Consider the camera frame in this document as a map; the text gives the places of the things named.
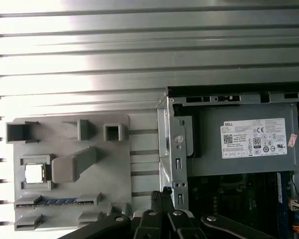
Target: corrugated metal surface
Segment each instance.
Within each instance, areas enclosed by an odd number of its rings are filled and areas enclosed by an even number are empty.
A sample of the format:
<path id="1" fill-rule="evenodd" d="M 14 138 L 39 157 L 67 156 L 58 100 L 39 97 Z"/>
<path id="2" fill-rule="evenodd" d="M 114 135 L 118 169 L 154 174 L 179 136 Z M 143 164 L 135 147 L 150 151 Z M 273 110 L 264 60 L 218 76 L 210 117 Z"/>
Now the corrugated metal surface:
<path id="1" fill-rule="evenodd" d="M 125 111 L 137 209 L 158 180 L 164 87 L 277 81 L 299 81 L 299 0 L 1 0 L 0 238 L 13 218 L 4 122 Z"/>

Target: gray plastic support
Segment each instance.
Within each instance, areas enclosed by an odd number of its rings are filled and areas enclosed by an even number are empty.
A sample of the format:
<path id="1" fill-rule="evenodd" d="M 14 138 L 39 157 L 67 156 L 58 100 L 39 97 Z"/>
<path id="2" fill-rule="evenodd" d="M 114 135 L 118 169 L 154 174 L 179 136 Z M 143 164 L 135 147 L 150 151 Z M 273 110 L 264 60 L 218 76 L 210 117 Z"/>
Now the gray plastic support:
<path id="1" fill-rule="evenodd" d="M 95 222 L 104 218 L 106 215 L 103 212 L 82 212 L 78 218 L 79 227 Z"/>
<path id="2" fill-rule="evenodd" d="M 28 197 L 21 197 L 14 202 L 14 206 L 35 204 L 41 199 L 42 199 L 41 195 L 31 195 Z"/>
<path id="3" fill-rule="evenodd" d="M 91 123 L 86 119 L 78 119 L 77 121 L 63 121 L 63 123 L 72 124 L 77 127 L 77 132 L 72 135 L 70 139 L 75 139 L 78 141 L 89 140 L 94 136 L 91 130 Z"/>
<path id="4" fill-rule="evenodd" d="M 107 209 L 107 216 L 111 215 L 113 213 L 119 213 L 119 214 L 124 214 L 124 215 L 130 215 L 131 214 L 131 209 L 130 205 L 128 203 L 119 203 L 119 204 L 110 204 L 108 209 Z"/>
<path id="5" fill-rule="evenodd" d="M 38 139 L 32 138 L 32 127 L 39 122 L 25 121 L 20 123 L 6 123 L 6 143 L 38 143 Z"/>
<path id="6" fill-rule="evenodd" d="M 54 183 L 76 182 L 80 175 L 97 162 L 97 148 L 88 147 L 74 154 L 52 160 Z"/>
<path id="7" fill-rule="evenodd" d="M 103 128 L 104 141 L 124 140 L 123 126 L 120 123 L 106 123 Z"/>
<path id="8" fill-rule="evenodd" d="M 76 199 L 77 202 L 92 202 L 96 206 L 98 205 L 103 198 L 102 193 L 99 193 L 98 195 L 81 195 Z"/>
<path id="9" fill-rule="evenodd" d="M 43 223 L 42 219 L 43 219 L 42 214 L 21 217 L 19 220 L 17 220 L 14 223 L 14 230 L 15 231 L 32 231 Z"/>
<path id="10" fill-rule="evenodd" d="M 26 191 L 51 191 L 53 189 L 53 182 L 51 181 L 51 172 L 47 170 L 47 165 L 51 164 L 53 155 L 24 155 L 19 159 L 19 165 L 22 168 L 23 176 L 25 174 L 25 166 L 27 164 L 42 164 L 44 169 L 44 179 L 42 183 L 26 183 L 24 179 L 20 182 L 20 188 Z"/>

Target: barcode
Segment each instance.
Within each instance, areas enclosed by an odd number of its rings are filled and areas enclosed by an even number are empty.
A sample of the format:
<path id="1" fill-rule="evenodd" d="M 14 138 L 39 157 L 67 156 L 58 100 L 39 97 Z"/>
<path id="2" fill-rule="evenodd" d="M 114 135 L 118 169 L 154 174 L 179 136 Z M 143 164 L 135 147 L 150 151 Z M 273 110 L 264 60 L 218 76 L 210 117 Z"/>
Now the barcode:
<path id="1" fill-rule="evenodd" d="M 225 134 L 224 135 L 224 143 L 233 143 L 233 135 Z"/>

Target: sticker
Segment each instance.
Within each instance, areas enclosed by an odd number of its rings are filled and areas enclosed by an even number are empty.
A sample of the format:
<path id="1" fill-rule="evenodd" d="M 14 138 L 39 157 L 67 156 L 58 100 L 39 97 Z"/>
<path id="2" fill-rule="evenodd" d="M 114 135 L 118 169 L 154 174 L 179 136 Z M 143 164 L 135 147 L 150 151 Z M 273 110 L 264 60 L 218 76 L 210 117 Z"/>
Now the sticker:
<path id="1" fill-rule="evenodd" d="M 222 158 L 287 154 L 285 119 L 226 121 L 220 133 Z"/>
<path id="2" fill-rule="evenodd" d="M 281 186 L 281 174 L 277 173 L 277 186 L 278 186 L 278 201 L 283 203 L 283 190 Z"/>
<path id="3" fill-rule="evenodd" d="M 292 133 L 292 134 L 290 135 L 290 139 L 289 139 L 288 147 L 293 148 L 294 145 L 295 145 L 295 143 L 296 143 L 296 139 L 297 139 L 297 135 L 294 134 L 294 133 Z"/>

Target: red sticker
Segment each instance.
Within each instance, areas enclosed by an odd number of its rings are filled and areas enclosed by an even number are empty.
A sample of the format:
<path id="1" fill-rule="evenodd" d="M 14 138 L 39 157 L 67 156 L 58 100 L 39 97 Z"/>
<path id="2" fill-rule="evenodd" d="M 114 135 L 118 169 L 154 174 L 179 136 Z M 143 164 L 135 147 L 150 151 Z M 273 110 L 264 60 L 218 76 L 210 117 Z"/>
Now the red sticker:
<path id="1" fill-rule="evenodd" d="M 289 139 L 288 147 L 293 148 L 294 145 L 296 144 L 296 139 L 297 139 L 297 135 L 294 134 L 294 133 L 292 133 L 292 134 L 290 135 L 290 139 Z"/>

